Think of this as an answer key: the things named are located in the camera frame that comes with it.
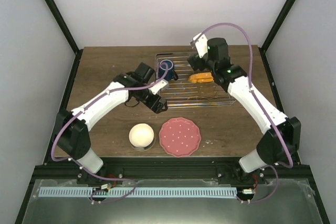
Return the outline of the orange scalloped plate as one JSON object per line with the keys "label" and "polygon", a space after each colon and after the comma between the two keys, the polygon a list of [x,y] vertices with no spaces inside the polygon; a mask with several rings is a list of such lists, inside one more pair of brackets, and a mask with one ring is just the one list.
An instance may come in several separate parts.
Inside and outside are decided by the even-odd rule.
{"label": "orange scalloped plate", "polygon": [[188,82],[191,83],[208,83],[213,81],[214,79],[210,72],[195,73],[189,76],[188,78]]}

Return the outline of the blue enamel mug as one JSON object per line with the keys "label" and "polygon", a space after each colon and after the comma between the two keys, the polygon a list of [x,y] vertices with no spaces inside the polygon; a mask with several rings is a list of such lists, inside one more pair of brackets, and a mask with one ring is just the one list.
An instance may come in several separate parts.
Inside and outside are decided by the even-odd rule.
{"label": "blue enamel mug", "polygon": [[171,81],[171,80],[178,80],[178,75],[175,71],[175,65],[171,60],[162,60],[159,63],[159,67],[157,70],[157,75],[158,78],[163,77],[164,75],[164,80],[166,81]]}

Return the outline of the pink dotted scalloped plate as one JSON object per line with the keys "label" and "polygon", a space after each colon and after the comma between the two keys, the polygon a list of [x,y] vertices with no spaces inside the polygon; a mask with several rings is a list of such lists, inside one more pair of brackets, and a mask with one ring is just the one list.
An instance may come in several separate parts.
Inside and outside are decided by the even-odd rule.
{"label": "pink dotted scalloped plate", "polygon": [[160,146],[174,157],[186,157],[198,150],[201,142],[199,127],[186,118],[171,118],[159,131]]}

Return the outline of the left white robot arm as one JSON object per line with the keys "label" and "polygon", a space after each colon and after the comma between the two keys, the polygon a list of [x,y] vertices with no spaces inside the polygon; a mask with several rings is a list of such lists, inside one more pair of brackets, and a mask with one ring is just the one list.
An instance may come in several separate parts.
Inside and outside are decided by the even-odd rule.
{"label": "left white robot arm", "polygon": [[89,132],[111,110],[132,98],[156,114],[166,111],[167,101],[159,95],[159,91],[169,85],[165,80],[169,66],[162,62],[159,67],[163,69],[163,74],[152,83],[149,80],[155,70],[142,62],[136,71],[116,76],[102,92],[85,104],[71,111],[60,110],[54,126],[55,138],[50,152],[52,160],[61,160],[55,156],[55,148],[60,147],[69,160],[89,173],[95,184],[102,184],[107,178],[107,170],[91,147]]}

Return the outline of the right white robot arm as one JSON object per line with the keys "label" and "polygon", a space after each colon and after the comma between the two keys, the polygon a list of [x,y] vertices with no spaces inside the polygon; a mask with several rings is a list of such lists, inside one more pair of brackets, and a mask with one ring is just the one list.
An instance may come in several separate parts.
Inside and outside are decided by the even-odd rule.
{"label": "right white robot arm", "polygon": [[194,71],[206,70],[214,82],[235,98],[251,115],[263,136],[256,148],[239,160],[233,177],[244,184],[252,172],[275,163],[292,166],[292,153],[300,144],[301,123],[289,118],[273,106],[252,84],[250,77],[239,65],[231,63],[228,44],[224,38],[207,39],[198,34],[191,43],[197,53],[188,58]]}

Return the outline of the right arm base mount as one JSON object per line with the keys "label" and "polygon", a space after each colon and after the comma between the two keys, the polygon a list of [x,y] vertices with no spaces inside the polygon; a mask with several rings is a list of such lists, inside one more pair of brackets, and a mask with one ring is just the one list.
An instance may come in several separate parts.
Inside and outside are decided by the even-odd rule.
{"label": "right arm base mount", "polygon": [[234,166],[220,166],[216,169],[218,181],[223,184],[252,185],[263,184],[265,179],[255,172],[246,173],[241,168]]}

